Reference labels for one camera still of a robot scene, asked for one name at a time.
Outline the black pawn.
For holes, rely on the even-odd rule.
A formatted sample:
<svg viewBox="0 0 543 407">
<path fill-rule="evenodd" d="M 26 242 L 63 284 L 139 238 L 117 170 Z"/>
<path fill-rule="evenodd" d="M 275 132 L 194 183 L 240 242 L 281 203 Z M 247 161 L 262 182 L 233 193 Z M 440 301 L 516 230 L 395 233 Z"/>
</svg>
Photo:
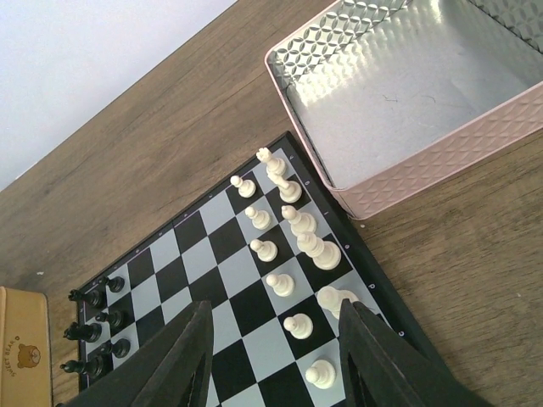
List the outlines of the black pawn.
<svg viewBox="0 0 543 407">
<path fill-rule="evenodd" d="M 95 316 L 98 322 L 107 322 L 111 330 L 120 330 L 124 327 L 125 314 L 123 311 L 113 311 L 111 313 L 100 312 Z"/>
<path fill-rule="evenodd" d="M 131 343 L 128 339 L 121 338 L 115 343 L 106 342 L 99 347 L 100 354 L 112 354 L 117 359 L 126 357 L 131 350 Z"/>
<path fill-rule="evenodd" d="M 125 279 L 122 276 L 103 276 L 98 280 L 98 287 L 103 291 L 109 289 L 112 293 L 119 293 L 124 286 Z"/>
</svg>

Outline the black bishop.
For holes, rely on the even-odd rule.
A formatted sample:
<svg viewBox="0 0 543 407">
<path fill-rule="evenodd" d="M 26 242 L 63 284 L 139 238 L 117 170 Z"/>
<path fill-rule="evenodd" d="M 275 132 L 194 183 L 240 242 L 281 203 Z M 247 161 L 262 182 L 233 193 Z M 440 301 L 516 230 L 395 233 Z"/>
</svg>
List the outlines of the black bishop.
<svg viewBox="0 0 543 407">
<path fill-rule="evenodd" d="M 104 372 L 105 358 L 102 355 L 99 355 L 89 361 L 68 360 L 61 364 L 59 368 L 66 373 L 78 373 L 95 378 Z"/>
</svg>

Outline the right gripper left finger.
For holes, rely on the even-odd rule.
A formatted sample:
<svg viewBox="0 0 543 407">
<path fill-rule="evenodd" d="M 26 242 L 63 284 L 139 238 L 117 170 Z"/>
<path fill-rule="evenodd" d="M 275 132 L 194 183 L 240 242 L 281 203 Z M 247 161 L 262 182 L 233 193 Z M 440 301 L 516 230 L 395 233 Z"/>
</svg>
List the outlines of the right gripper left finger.
<svg viewBox="0 0 543 407">
<path fill-rule="evenodd" d="M 213 357 L 209 301 L 194 301 L 120 367 L 65 406 L 205 406 Z"/>
</svg>

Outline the black knight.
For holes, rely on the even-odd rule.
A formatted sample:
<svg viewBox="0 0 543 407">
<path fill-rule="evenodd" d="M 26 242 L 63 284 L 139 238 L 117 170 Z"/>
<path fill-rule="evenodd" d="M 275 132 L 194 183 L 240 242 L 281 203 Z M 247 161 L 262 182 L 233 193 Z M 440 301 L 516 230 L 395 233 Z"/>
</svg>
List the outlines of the black knight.
<svg viewBox="0 0 543 407">
<path fill-rule="evenodd" d="M 102 326 L 99 323 L 91 323 L 90 325 L 79 325 L 77 322 L 72 322 L 68 328 L 64 330 L 63 337 L 68 340 L 81 340 L 87 343 L 96 342 L 102 334 Z"/>
</svg>

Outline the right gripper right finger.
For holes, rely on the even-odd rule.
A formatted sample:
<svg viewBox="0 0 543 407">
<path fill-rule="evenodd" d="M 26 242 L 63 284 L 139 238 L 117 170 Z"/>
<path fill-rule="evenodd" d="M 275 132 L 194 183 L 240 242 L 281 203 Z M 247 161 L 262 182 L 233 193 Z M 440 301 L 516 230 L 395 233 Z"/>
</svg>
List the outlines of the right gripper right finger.
<svg viewBox="0 0 543 407">
<path fill-rule="evenodd" d="M 489 406 L 433 365 L 361 302 L 341 303 L 339 351 L 348 406 Z"/>
</svg>

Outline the black rook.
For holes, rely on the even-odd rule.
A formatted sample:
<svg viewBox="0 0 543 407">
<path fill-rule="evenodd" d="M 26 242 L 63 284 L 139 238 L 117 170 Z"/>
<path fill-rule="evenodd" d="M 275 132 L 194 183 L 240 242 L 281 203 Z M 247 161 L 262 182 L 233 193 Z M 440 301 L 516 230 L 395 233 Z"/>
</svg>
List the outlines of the black rook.
<svg viewBox="0 0 543 407">
<path fill-rule="evenodd" d="M 102 309 L 106 305 L 105 292 L 94 289 L 88 293 L 73 289 L 68 295 L 68 300 L 72 302 L 82 301 L 94 309 Z"/>
</svg>

